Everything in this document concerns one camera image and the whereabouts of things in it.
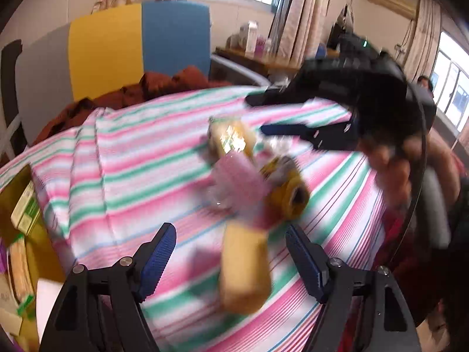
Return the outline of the person right hand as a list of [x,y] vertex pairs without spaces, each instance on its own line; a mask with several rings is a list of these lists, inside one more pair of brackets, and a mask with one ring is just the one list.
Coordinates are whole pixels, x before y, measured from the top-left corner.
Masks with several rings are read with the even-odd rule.
[[[394,208],[410,200],[411,168],[421,159],[421,140],[408,138],[402,149],[404,156],[394,157],[384,145],[373,145],[367,140],[358,142],[358,150],[366,155],[369,165],[376,171],[376,184],[382,189],[386,204]],[[460,193],[459,169],[451,149],[435,130],[427,135],[427,166],[435,170],[446,207],[451,208]]]

